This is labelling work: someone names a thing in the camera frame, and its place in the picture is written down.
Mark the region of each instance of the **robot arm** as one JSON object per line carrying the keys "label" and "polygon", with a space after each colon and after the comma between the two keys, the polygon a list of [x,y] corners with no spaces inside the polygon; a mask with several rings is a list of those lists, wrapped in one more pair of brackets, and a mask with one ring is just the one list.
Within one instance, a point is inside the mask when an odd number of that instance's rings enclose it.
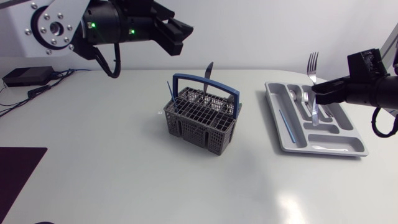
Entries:
{"label": "robot arm", "polygon": [[94,45],[114,44],[118,65],[119,43],[145,40],[179,55],[193,27],[173,17],[174,12],[153,0],[8,1],[0,4],[0,57],[55,57],[74,51],[106,68]]}
{"label": "robot arm", "polygon": [[[398,51],[393,63],[398,74]],[[372,116],[374,133],[388,138],[398,132],[398,116],[392,131],[381,133],[376,127],[376,118],[381,108],[398,110],[398,76],[390,76],[382,62],[379,49],[365,50],[348,56],[349,76],[312,86],[317,103],[354,103],[376,107]]]}

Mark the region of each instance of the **silver screw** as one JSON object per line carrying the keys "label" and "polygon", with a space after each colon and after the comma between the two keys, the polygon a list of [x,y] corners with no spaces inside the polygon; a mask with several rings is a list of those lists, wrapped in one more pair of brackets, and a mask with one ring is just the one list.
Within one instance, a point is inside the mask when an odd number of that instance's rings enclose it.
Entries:
{"label": "silver screw", "polygon": [[26,29],[26,30],[25,30],[25,34],[26,34],[26,35],[31,35],[31,34],[32,34],[32,31],[31,31],[30,29]]}
{"label": "silver screw", "polygon": [[37,5],[34,2],[32,2],[32,4],[30,6],[32,7],[32,9],[37,9]]}

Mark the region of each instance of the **blue basket handle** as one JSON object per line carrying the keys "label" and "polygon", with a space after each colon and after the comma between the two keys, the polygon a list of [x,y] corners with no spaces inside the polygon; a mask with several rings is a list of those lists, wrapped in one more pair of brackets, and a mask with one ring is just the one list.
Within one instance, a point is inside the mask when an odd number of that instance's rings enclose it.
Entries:
{"label": "blue basket handle", "polygon": [[229,93],[230,95],[233,95],[234,96],[233,118],[234,119],[238,118],[238,105],[239,105],[239,91],[238,90],[235,90],[234,88],[231,88],[222,83],[219,83],[214,80],[207,79],[207,78],[199,77],[196,75],[187,75],[187,74],[176,73],[173,75],[174,98],[176,98],[178,96],[178,79],[185,79],[185,80],[191,80],[191,81],[195,81],[195,82],[201,82],[203,84],[211,85],[217,89],[223,90],[223,91]]}

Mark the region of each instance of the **black cable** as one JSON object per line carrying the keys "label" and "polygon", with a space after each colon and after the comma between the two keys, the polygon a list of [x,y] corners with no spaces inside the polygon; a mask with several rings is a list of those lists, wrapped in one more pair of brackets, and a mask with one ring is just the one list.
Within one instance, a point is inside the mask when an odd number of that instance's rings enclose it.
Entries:
{"label": "black cable", "polygon": [[121,60],[120,60],[120,47],[119,44],[114,44],[114,54],[116,59],[115,61],[115,68],[114,72],[111,71],[109,68],[108,63],[106,62],[105,58],[101,54],[100,50],[95,47],[95,60],[98,62],[98,64],[101,66],[101,68],[104,70],[104,72],[112,78],[117,78],[120,75],[120,70],[121,70]]}
{"label": "black cable", "polygon": [[376,127],[376,118],[377,118],[377,115],[379,114],[379,112],[380,112],[380,108],[376,108],[374,110],[374,112],[373,112],[373,116],[372,116],[372,129],[373,129],[373,132],[377,136],[379,136],[380,138],[388,138],[388,137],[391,137],[391,136],[395,135],[396,132],[398,131],[398,116],[396,116],[396,119],[394,121],[394,125],[392,127],[392,131],[390,133],[388,133],[388,134],[384,134],[384,133],[381,133]]}
{"label": "black cable", "polygon": [[[74,74],[76,71],[82,71],[82,70],[85,71],[85,69],[76,69],[76,70],[74,70],[74,69],[69,69],[69,70],[66,70],[66,71],[58,72],[58,73],[55,72],[54,75],[57,75],[57,76],[58,76],[59,74],[65,73],[65,72],[66,72],[66,74],[60,76],[60,77],[59,77],[59,80],[58,80],[57,82],[55,82],[54,84],[52,84],[52,85],[47,85],[46,88],[44,88],[42,91],[34,92],[35,94],[33,94],[33,95],[31,95],[30,97],[28,97],[28,99],[22,100],[22,101],[20,101],[20,102],[18,102],[18,103],[14,103],[14,104],[12,104],[12,105],[9,105],[9,106],[13,106],[13,107],[0,111],[0,113],[2,113],[2,114],[0,114],[0,118],[3,117],[4,115],[8,114],[8,113],[11,112],[12,110],[14,110],[14,109],[16,109],[16,108],[18,108],[18,107],[20,107],[20,106],[25,105],[25,104],[26,104],[27,102],[29,102],[30,100],[33,100],[36,96],[39,96],[40,94],[45,93],[46,91],[50,90],[51,88],[53,88],[54,86],[56,86],[56,85],[58,85],[60,82],[62,82],[64,79],[66,79],[66,78],[68,78],[69,76],[71,76],[72,74]],[[41,88],[42,88],[42,87],[39,87],[39,88],[33,89],[33,90],[31,90],[31,91],[38,90],[38,89],[41,89]]]}

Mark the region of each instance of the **knife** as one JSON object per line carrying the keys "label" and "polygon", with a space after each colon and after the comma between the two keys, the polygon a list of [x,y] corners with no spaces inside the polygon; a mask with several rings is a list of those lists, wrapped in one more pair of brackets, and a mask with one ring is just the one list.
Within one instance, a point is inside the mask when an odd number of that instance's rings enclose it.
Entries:
{"label": "knife", "polygon": [[[207,78],[207,79],[210,79],[211,70],[213,69],[213,64],[214,63],[211,62],[206,68],[205,78]],[[207,86],[208,86],[207,84],[204,84],[204,86],[203,86],[203,101],[205,101]]]}

